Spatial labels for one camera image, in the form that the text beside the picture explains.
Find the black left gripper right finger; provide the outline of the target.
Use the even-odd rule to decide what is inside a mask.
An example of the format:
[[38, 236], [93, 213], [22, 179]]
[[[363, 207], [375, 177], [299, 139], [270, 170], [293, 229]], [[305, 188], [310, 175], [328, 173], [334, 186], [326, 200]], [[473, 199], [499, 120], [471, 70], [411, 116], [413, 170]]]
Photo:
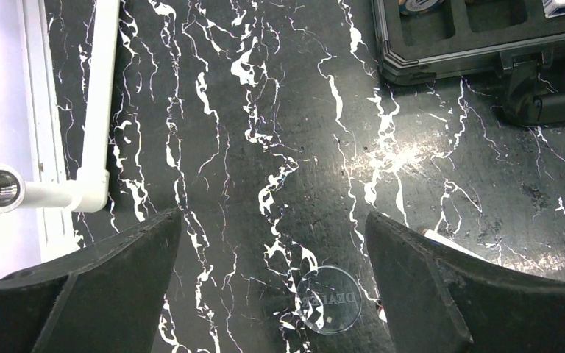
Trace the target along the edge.
[[565, 282], [477, 259], [377, 212], [365, 230], [398, 352], [565, 352]]

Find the red playing card deck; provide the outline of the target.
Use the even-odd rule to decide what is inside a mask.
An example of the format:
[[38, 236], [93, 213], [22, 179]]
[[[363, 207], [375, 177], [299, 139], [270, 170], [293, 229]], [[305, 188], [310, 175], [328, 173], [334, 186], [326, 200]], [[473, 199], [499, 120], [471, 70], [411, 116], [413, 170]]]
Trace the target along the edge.
[[[478, 254], [475, 254], [474, 252], [466, 249], [463, 246], [458, 245], [455, 241], [450, 240], [449, 238], [444, 237], [443, 235], [440, 235], [437, 231], [432, 230], [432, 229], [423, 229], [420, 233], [421, 235], [425, 236], [426, 238], [429, 238], [433, 241], [435, 241], [436, 243], [440, 243], [443, 244], [445, 246], [450, 247], [451, 249], [457, 250], [461, 253], [467, 254], [470, 257], [474, 257], [476, 259], [482, 260], [482, 261], [486, 261], [487, 263], [490, 263], [487, 259], [485, 259], [484, 257], [481, 257]], [[380, 320], [384, 321], [385, 323], [387, 322], [386, 316], [385, 316], [385, 312], [383, 309], [383, 306], [381, 304], [377, 304], [377, 313], [378, 313], [378, 317]]]

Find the clear round acrylic disc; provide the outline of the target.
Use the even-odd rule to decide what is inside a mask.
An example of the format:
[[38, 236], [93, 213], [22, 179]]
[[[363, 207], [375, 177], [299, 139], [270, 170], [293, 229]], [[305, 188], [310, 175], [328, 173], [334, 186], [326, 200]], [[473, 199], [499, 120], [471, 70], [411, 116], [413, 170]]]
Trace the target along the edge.
[[351, 329], [362, 310], [360, 288], [341, 268], [323, 265], [307, 272], [297, 286], [296, 309], [305, 326], [322, 335]]

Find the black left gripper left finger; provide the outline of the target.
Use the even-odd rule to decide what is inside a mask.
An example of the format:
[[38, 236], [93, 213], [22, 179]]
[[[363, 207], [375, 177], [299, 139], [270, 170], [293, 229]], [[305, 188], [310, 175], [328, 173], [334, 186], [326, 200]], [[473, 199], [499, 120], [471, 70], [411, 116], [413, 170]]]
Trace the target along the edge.
[[0, 352], [149, 352], [181, 229], [170, 209], [0, 279]]

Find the blue playing card deck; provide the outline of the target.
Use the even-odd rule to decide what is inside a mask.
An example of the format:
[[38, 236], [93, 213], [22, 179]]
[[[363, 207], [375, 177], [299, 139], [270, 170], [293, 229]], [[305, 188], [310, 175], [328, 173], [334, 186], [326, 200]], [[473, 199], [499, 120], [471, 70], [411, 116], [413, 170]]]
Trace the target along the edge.
[[565, 15], [565, 0], [542, 0], [546, 18], [556, 18]]

